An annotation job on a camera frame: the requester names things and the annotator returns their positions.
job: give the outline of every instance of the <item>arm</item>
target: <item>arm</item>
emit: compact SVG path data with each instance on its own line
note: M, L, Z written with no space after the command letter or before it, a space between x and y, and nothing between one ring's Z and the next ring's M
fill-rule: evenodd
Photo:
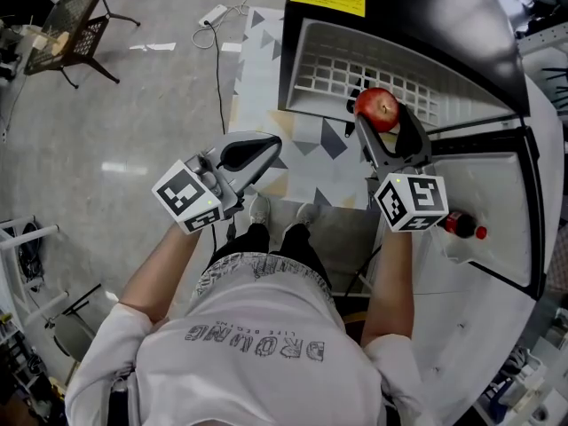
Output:
M156 323L166 317L201 231L185 235L174 224L126 284L120 299Z
M168 313L199 235L185 235L173 225L130 278L69 384L65 402L71 426L107 424L102 416L112 381L132 367L153 323Z
M392 233L387 229L361 336L361 347L384 335L410 338L413 325L412 234Z
M363 327L361 346L381 374L383 393L392 396L403 426L435 426L410 341L414 325L412 234L383 237L381 260Z

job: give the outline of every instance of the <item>leg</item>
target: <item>leg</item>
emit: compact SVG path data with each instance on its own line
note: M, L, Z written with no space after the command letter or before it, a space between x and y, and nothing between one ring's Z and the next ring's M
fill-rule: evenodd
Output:
M18 60L19 55L13 51L9 51L8 49L0 49L0 59L2 59L3 63L13 63L14 61Z
M120 83L120 81L114 77L113 75L111 75L108 71L106 71L102 65L100 63L98 63L93 57L86 57L83 58L83 61L89 65L90 67L92 67L93 69L96 69L97 71L99 71L104 77L106 77L107 79L110 79L111 81L113 81L114 83Z
M34 25L43 27L55 3L51 0L14 0L10 2L10 5L15 7L12 7L13 12L8 12L8 14L17 14L21 20L24 20L24 24L29 24L33 17ZM10 19L10 22L15 25L16 19Z
M79 88L79 85L75 85L74 83L71 82L71 79L69 79L69 76L67 75L67 73L65 72L65 70L63 69L63 67L61 67L59 69L59 71L61 71L61 73L63 74L63 77L65 77L67 79L67 81L73 86L73 88L75 90L77 90Z
M208 268L217 260L239 252L263 252L268 253L270 234L266 225L270 214L270 202L265 197L256 195L250 204L250 227L244 235L228 242L217 251L209 261Z
M326 269L321 264L320 258L316 251L308 241L310 238L310 231L305 224L293 225L284 236L282 247L280 251L274 252L279 256L284 256L294 259L300 264L314 270L326 282L327 286L331 288L331 282L327 277Z
M11 81L14 78L14 72L8 67L0 66L0 77L6 81Z
M127 18L126 16L121 16L120 14L114 14L113 12L110 12L110 8L108 7L107 0L103 0L103 4L105 4L106 13L108 14L109 18L128 20L130 22L134 22L137 27L140 27L140 22L138 22L137 20L134 20L133 18Z
M209 261L208 268L217 260L239 252L268 252L270 235L268 229L262 224L251 224L247 233L235 238L220 248Z

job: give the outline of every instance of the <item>concrete floor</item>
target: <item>concrete floor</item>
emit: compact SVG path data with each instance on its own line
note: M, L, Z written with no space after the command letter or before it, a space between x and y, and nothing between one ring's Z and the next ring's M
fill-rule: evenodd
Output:
M77 91L57 72L30 76L14 108L7 141L0 144L0 218L34 214L42 225L58 224L61 229L44 242L46 286L38 301L49 298L56 287L67 289L73 301L101 282L103 289L82 311L93 327L114 304L107 296L120 296L128 278L171 224L151 193L155 181L175 160L204 149L221 134L216 53L194 47L191 36L197 20L215 5L242 0L107 1L113 12L142 22L136 28L111 20L97 50L96 58L121 83L116 85L86 66L67 69L80 85ZM249 3L281 9L284 1ZM239 43L244 24L242 16L227 18L219 31L220 42ZM146 43L176 43L176 48L129 50ZM220 56L227 121L237 59L232 52ZM19 75L0 90L2 125L23 81ZM273 246L280 243L281 232L298 206L272 201ZM337 290L370 253L377 219L363 211L327 209L315 226L312 243ZM238 232L247 225L248 215L240 213ZM224 224L217 225L217 236L222 244ZM177 292L172 316L185 309L211 250L207 229ZM50 372L64 380L71 360L54 347L41 320L27 335Z

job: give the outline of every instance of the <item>gray triangle pattern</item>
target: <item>gray triangle pattern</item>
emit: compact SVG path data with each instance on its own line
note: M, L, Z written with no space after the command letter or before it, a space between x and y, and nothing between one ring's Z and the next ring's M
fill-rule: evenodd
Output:
M280 158L276 158L276 160L272 163L272 166L270 166L270 167L274 167L276 169L287 169L288 168L288 166L286 164L284 164L284 162Z
M316 195L313 198L313 203L316 205L328 205L331 206L331 203L326 199L326 196L321 193L321 191L316 188Z
M239 65L237 66L237 74L235 75L235 78L239 81L242 81L242 70L245 67L245 60L242 60Z
M304 156L311 153L314 150L314 148L318 146L318 144L312 144L310 142L296 142L295 140L293 140L293 142L296 144L298 149L304 154Z
M333 160L347 150L347 145L337 136L325 118L321 124L321 146Z
M250 27L253 28L254 26L260 24L263 21L264 17L262 17L258 12L254 11L252 13L252 25Z
M282 44L278 40L274 41L274 50L272 51L272 59L276 60L280 55L282 55Z
M268 43L274 41L274 38L272 37L272 35L270 33L268 33L266 30L263 30L263 37L260 40L260 48L262 49L263 47L265 47Z
M331 181L334 183L339 183L342 180L342 172L337 167L337 163L334 162L334 173L332 174Z

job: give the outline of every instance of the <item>white plastic panel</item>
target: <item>white plastic panel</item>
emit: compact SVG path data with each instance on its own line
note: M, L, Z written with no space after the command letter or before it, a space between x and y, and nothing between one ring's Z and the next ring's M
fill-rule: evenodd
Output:
M463 265L456 265L456 271ZM509 355L531 315L534 300L501 280L481 273L465 307L448 310L456 327L438 354L438 371L422 371L425 401L450 426L479 398Z
M353 121L351 95L382 87L433 129L512 114L498 99L454 71L376 36L304 20L288 109Z
M531 234L525 184L516 154L460 155L433 162L444 177L450 209L469 212L487 228L484 240L437 227L435 245L457 264L475 261L520 286L531 280Z
M413 260L414 293L440 294L447 292L466 292L472 290L484 275L478 268L470 264L458 266L454 262L440 256L439 247L432 242L430 232L422 234L419 250L425 254ZM416 238L413 235L413 249Z
M440 365L440 356L453 340L470 292L414 295L414 355L422 377Z

